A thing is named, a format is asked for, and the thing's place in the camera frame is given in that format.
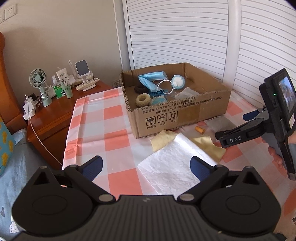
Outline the person right hand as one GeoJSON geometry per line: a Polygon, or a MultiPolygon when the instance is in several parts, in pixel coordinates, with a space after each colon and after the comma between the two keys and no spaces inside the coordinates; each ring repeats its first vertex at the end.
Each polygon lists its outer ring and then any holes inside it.
{"type": "MultiPolygon", "coordinates": [[[[278,154],[275,146],[278,146],[275,140],[275,137],[271,133],[266,133],[262,137],[263,141],[268,144],[268,152],[273,157],[273,160],[281,167],[287,167],[284,159],[281,155],[278,154]]],[[[293,160],[295,161],[295,132],[291,136],[288,137],[288,146],[290,148],[293,160]]]]}

